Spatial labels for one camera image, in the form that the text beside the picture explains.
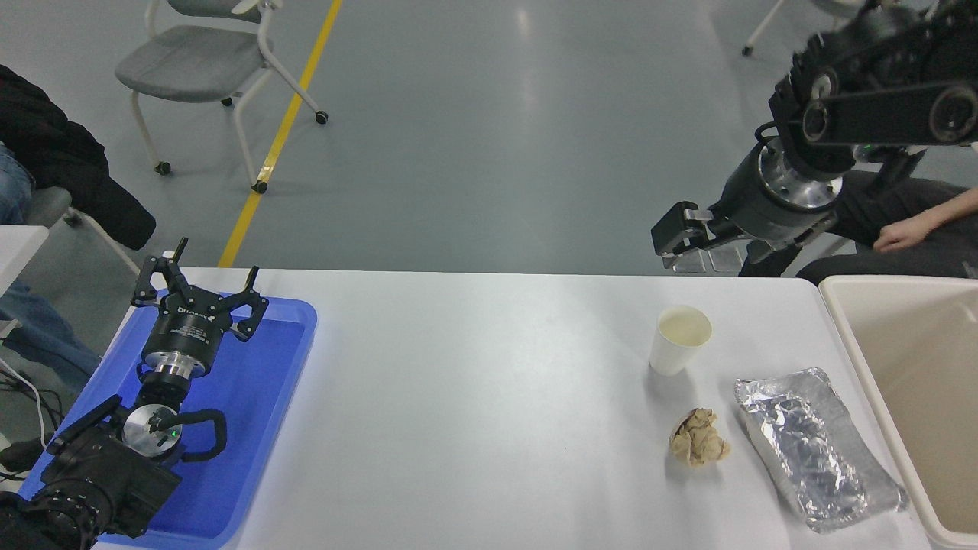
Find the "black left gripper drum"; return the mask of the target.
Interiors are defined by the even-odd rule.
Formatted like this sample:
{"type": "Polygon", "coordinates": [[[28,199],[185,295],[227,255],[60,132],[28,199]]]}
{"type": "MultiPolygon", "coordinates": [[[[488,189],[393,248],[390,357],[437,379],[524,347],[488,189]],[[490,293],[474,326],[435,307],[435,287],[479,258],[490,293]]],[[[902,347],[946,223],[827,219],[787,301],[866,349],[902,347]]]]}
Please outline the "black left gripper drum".
{"type": "Polygon", "coordinates": [[[199,364],[216,359],[223,334],[231,328],[231,314],[218,307],[222,296],[192,286],[189,297],[171,292],[162,299],[160,313],[144,346],[144,363],[156,356],[178,352],[199,364]]]}

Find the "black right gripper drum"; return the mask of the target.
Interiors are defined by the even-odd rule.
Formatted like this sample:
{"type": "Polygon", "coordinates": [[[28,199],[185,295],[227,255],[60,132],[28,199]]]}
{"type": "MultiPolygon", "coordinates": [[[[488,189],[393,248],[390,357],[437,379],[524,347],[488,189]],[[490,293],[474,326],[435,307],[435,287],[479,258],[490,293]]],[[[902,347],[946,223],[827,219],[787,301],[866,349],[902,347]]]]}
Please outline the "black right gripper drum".
{"type": "Polygon", "coordinates": [[[711,227],[734,226],[750,239],[781,248],[827,218],[839,198],[839,179],[800,174],[779,145],[757,145],[711,206],[711,227]]]}

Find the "person's hand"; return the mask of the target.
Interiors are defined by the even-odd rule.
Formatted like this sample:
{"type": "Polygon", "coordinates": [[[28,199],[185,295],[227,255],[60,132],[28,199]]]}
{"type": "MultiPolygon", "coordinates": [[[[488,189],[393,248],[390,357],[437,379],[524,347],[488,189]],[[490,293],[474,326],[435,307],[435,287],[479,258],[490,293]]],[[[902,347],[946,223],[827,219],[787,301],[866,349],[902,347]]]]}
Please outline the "person's hand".
{"type": "Polygon", "coordinates": [[[921,216],[909,217],[881,228],[873,250],[876,253],[891,253],[891,251],[914,247],[922,243],[934,230],[928,219],[921,216]]]}

